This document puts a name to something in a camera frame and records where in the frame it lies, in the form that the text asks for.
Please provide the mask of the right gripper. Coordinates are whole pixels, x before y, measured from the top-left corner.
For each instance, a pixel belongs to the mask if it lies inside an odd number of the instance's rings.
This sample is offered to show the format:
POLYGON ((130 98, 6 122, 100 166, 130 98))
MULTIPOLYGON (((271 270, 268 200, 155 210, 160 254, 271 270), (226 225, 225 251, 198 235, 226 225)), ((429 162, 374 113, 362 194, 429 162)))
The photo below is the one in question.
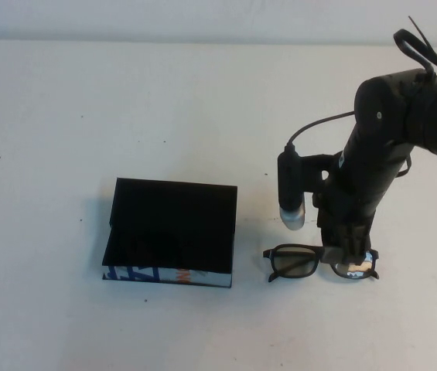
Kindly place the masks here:
POLYGON ((376 208, 410 155, 410 144, 354 129, 318 196, 324 264, 360 265, 376 208), (340 230, 340 247, 335 231, 340 230))

